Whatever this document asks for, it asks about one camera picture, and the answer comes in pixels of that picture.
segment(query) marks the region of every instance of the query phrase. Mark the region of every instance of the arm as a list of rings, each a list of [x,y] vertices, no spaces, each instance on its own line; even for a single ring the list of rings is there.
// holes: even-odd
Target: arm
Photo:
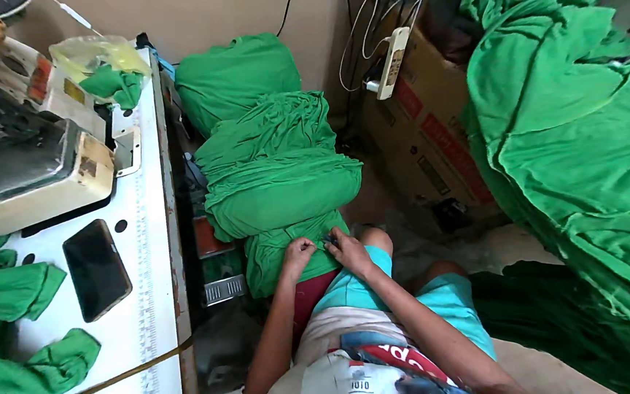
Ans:
[[[459,386],[481,394],[524,394],[526,391],[498,363],[459,330],[417,301],[371,261],[366,249],[338,227],[338,247],[327,245],[338,262],[367,282],[386,303],[420,349]]]
[[[305,237],[294,239],[285,250],[284,266],[262,337],[247,372],[244,394],[268,393],[291,367],[295,286],[313,252],[315,244]]]

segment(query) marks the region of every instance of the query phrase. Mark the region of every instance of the cyan shorts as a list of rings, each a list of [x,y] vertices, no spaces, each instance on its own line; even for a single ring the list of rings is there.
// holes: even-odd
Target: cyan shorts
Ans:
[[[366,250],[373,263],[390,276],[393,260],[385,250],[367,246]],[[456,273],[445,273],[432,279],[415,295],[417,300],[426,305],[444,320],[466,335],[474,344],[497,360],[490,336],[478,318],[470,292],[470,282]],[[327,292],[313,310],[312,316],[324,309],[335,306],[350,306],[362,309],[390,312],[386,304],[366,283],[360,281],[347,269],[337,275],[330,283]]]

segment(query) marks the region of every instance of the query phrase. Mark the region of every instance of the maroon shorts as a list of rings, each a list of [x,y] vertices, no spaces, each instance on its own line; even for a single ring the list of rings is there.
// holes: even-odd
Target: maroon shorts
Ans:
[[[300,337],[308,325],[310,315],[318,301],[325,295],[325,291],[334,281],[339,269],[324,273],[295,286],[295,312],[293,313],[293,353],[298,349]]]

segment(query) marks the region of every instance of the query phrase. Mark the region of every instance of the yellow plastic bag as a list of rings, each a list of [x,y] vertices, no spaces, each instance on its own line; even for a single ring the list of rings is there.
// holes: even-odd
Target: yellow plastic bag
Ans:
[[[140,58],[130,42],[121,36],[73,37],[51,45],[52,63],[77,84],[109,64],[114,70],[139,72],[150,76],[150,66]]]

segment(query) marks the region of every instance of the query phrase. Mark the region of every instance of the wall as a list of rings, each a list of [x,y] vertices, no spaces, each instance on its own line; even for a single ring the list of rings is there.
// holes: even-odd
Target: wall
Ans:
[[[145,31],[160,55],[178,62],[190,53],[226,45],[242,34],[279,31],[287,0],[65,0],[101,34],[128,39]],[[291,0],[281,40],[293,53],[305,90],[327,90],[331,106],[346,97],[337,79],[349,32],[345,0]],[[53,0],[33,0],[11,35],[46,53],[66,37],[92,34]]]

